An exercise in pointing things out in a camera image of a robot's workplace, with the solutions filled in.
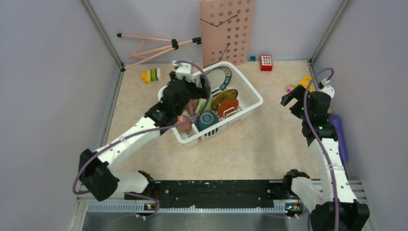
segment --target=pink tripod stand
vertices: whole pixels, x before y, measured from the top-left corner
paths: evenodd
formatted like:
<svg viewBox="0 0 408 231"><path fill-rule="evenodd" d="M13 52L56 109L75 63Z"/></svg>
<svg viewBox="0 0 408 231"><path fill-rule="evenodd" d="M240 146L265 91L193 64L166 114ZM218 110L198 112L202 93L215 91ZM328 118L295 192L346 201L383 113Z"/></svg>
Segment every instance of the pink tripod stand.
<svg viewBox="0 0 408 231"><path fill-rule="evenodd" d="M151 59L154 59L162 54L165 54L167 52L170 52L172 50L177 50L180 46L191 44L191 43L197 43L201 44L201 37L197 38L192 38L190 40L182 41L182 42L177 42L175 39L168 39L168 38L154 38L154 37L146 37L146 36L138 36L138 35L124 35L124 34L117 34L119 38L129 38L129 39L142 39L143 41L136 47L136 49L133 51L131 55L129 55L129 59L142 59L132 65L127 65L126 67L122 67L120 71L124 72L126 70L129 70L132 67L135 67L139 64L142 64L144 62L147 62ZM162 42L171 42L171 45L167 46L162 46L159 48L147 50L147 51L142 51L138 52L140 47L145 43L146 40L155 40L155 41L162 41ZM147 54L155 53L154 55L151 56L146 56Z"/></svg>

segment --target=blue bowl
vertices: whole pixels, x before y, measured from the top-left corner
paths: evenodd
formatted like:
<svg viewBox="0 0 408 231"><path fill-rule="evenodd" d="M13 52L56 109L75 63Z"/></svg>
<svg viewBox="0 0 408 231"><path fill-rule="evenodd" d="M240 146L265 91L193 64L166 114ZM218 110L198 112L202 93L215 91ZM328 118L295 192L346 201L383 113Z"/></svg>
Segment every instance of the blue bowl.
<svg viewBox="0 0 408 231"><path fill-rule="evenodd" d="M206 112L201 114L200 117L198 117L197 122L195 125L197 126L197 129L199 131L205 130L214 124L218 123L219 119L217 115L213 112Z"/></svg>

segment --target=colorful sponge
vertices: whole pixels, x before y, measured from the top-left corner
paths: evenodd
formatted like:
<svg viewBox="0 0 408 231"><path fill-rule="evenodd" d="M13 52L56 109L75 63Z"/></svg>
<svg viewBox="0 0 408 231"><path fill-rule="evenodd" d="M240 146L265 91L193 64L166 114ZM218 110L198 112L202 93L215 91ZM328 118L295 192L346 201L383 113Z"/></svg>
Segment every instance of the colorful sponge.
<svg viewBox="0 0 408 231"><path fill-rule="evenodd" d="M150 84L153 81L158 81L160 79L160 68L142 72L141 77L146 84Z"/></svg>

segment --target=red box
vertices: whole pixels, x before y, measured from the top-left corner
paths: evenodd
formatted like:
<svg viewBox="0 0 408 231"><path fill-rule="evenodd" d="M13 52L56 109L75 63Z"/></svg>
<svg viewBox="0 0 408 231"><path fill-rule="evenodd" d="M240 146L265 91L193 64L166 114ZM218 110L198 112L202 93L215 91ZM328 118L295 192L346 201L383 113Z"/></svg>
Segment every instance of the red box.
<svg viewBox="0 0 408 231"><path fill-rule="evenodd" d="M272 71L272 56L261 55L259 57L259 63L261 65L261 71Z"/></svg>

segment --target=red plate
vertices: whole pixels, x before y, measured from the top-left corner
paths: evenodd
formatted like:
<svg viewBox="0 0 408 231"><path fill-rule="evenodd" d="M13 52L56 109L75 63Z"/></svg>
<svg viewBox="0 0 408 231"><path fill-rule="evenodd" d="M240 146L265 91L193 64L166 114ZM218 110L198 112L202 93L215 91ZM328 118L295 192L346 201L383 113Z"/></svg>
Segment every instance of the red plate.
<svg viewBox="0 0 408 231"><path fill-rule="evenodd" d="M235 98L229 98L224 100L218 107L218 115L224 117L224 114L228 115L238 109L239 102Z"/></svg>

